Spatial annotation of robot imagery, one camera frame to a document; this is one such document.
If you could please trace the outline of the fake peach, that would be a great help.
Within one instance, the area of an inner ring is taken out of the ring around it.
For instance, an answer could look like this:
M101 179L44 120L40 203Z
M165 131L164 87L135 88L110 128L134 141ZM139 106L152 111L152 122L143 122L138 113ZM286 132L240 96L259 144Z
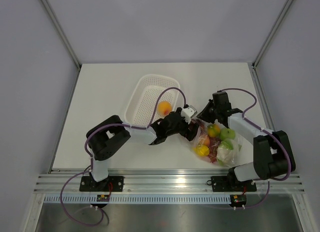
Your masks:
M205 146L209 147L210 146L210 138L209 138L209 136L207 134L200 135L198 143L200 145L205 145Z

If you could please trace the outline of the clear zip top bag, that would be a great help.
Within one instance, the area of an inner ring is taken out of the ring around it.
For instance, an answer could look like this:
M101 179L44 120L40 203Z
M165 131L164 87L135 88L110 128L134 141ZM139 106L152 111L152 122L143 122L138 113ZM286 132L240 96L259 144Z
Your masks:
M243 147L239 133L220 123L207 123L200 119L191 122L197 126L191 149L199 159L229 168L236 165Z

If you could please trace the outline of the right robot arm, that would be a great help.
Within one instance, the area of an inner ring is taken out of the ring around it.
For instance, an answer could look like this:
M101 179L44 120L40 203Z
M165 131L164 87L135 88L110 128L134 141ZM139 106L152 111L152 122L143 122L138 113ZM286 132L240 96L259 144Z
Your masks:
M264 129L248 119L245 112L232 108L226 90L214 93L197 118L207 122L209 127L215 122L223 125L218 136L220 144L216 149L216 160L229 166L229 170L225 176L212 177L214 192L240 192L243 189L253 192L255 181L284 181L295 171L296 162L287 133ZM253 161L235 166L234 154L241 149L237 142L239 137L252 144Z

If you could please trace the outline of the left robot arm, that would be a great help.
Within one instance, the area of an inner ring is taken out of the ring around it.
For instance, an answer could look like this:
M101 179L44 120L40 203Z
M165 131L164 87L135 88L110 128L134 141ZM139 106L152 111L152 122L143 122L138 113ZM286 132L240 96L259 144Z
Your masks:
M146 127L125 124L114 115L92 128L87 132L84 144L90 156L90 185L97 191L103 191L108 186L108 160L129 140L158 145L169 136L179 134L192 141L199 128L192 121L196 114L194 107L186 105Z

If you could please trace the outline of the fake orange fruit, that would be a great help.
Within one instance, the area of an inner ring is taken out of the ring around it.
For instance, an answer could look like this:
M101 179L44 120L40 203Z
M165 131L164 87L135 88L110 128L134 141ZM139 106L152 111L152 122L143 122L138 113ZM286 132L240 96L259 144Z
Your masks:
M161 101L157 105L157 113L160 116L167 116L172 112L172 106L168 101Z

